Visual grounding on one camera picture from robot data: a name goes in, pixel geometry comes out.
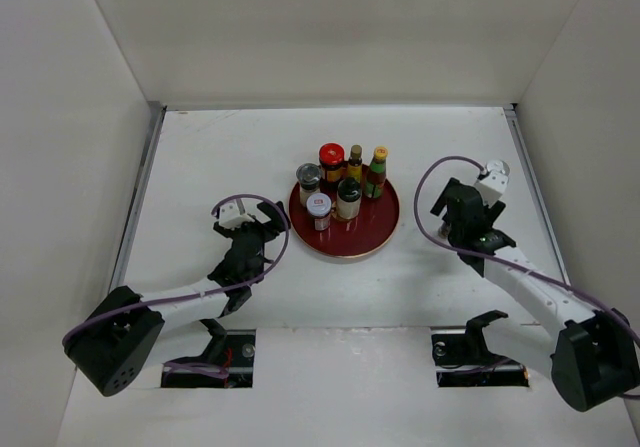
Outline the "white blue label shaker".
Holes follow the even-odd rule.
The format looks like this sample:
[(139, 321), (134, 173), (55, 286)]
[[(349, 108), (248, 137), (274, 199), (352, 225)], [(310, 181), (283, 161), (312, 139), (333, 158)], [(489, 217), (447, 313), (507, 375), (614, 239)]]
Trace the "white blue label shaker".
[(486, 170), (488, 172), (498, 172), (501, 175), (508, 176), (510, 174), (509, 165), (500, 159), (492, 159), (487, 162)]

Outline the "grey cap salt grinder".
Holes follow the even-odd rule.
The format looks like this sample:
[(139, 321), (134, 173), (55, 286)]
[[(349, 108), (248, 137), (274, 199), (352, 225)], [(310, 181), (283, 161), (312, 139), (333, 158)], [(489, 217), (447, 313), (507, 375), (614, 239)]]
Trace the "grey cap salt grinder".
[(296, 178), (299, 185), (300, 204), (305, 208), (308, 198), (320, 191), (322, 171), (318, 165), (304, 163), (298, 167)]

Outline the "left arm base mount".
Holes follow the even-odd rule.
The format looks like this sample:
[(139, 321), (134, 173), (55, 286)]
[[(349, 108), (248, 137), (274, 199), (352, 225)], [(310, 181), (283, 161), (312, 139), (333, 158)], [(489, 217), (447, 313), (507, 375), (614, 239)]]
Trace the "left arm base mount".
[(201, 345), (194, 354), (170, 359), (161, 374), (166, 389), (244, 389), (253, 387), (257, 332), (227, 330), (217, 320), (207, 319), (189, 326)]

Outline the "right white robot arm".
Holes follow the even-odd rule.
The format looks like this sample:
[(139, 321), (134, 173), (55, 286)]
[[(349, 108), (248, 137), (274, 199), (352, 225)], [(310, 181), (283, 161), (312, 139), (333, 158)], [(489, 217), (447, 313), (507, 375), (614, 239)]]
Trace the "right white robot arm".
[(534, 358), (538, 372), (579, 412), (637, 388), (639, 361), (626, 318), (543, 280), (516, 242), (494, 228), (504, 208), (501, 201), (487, 206), (476, 187), (451, 178), (431, 212), (443, 218), (460, 260), (509, 294), (547, 332), (543, 342), (517, 345), (510, 358)]

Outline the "black cap white jar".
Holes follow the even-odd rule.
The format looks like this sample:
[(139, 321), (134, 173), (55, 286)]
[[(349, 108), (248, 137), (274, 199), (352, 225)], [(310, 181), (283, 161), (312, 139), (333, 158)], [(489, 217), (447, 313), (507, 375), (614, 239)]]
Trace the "black cap white jar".
[(353, 178), (343, 179), (337, 190), (336, 212), (344, 220), (356, 218), (360, 211), (362, 190), (360, 182)]

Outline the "white lid spice jar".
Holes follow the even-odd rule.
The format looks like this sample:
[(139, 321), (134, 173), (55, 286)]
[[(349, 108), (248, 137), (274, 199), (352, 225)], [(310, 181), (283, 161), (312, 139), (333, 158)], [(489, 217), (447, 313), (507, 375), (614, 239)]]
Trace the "white lid spice jar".
[(306, 209), (312, 218), (315, 231), (324, 231), (329, 228), (332, 201), (327, 194), (318, 192), (310, 195), (306, 201)]

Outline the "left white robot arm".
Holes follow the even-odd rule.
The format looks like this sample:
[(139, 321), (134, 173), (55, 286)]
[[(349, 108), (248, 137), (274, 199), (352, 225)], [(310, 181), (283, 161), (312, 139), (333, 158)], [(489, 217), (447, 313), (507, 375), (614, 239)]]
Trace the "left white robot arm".
[(129, 387), (147, 367), (166, 375), (194, 374), (225, 381), (232, 351), (220, 319), (237, 312), (277, 261), (269, 242), (290, 237), (291, 223), (280, 202), (255, 196), (262, 219), (242, 210), (245, 195), (220, 201), (213, 229), (230, 247), (213, 271), (190, 285), (137, 293), (124, 285), (111, 291), (62, 340), (66, 356), (105, 397)]

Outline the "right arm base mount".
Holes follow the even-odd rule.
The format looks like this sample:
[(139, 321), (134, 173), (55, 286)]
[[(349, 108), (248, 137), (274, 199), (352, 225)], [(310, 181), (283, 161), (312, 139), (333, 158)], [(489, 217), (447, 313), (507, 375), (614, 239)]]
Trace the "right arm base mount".
[(431, 331), (432, 358), (440, 388), (529, 387), (526, 368), (487, 348), (484, 329), (508, 315), (493, 310), (473, 317), (463, 327)]

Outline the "green red sauce bottle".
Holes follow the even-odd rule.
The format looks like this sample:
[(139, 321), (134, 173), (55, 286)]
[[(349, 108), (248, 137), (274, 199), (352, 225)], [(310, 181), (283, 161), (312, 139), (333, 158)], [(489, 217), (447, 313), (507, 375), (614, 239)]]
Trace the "green red sauce bottle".
[(372, 161), (366, 172), (363, 193), (367, 198), (377, 199), (383, 191), (386, 183), (386, 161), (388, 149), (378, 146), (374, 149)]

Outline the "small black cap jar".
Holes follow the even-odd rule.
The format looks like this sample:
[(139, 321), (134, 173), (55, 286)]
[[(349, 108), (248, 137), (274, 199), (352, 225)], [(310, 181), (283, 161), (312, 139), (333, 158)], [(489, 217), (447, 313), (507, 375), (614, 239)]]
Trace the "small black cap jar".
[(443, 222), (438, 229), (438, 235), (441, 238), (446, 239), (449, 235), (449, 232), (450, 232), (450, 225), (446, 222)]

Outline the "red lid dark jar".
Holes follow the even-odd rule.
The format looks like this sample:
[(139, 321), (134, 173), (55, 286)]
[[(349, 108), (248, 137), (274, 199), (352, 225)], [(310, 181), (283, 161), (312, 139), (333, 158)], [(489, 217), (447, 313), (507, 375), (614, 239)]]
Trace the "red lid dark jar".
[(327, 188), (336, 189), (344, 174), (344, 148), (337, 143), (325, 143), (319, 149), (318, 158), (322, 181)]

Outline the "small yellow label bottle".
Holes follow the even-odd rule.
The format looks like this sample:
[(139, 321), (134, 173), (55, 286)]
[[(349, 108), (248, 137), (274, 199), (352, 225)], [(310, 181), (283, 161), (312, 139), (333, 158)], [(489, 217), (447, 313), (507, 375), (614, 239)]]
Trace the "small yellow label bottle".
[(358, 144), (351, 146), (349, 159), (346, 164), (347, 178), (353, 178), (357, 182), (361, 182), (362, 178), (362, 147)]

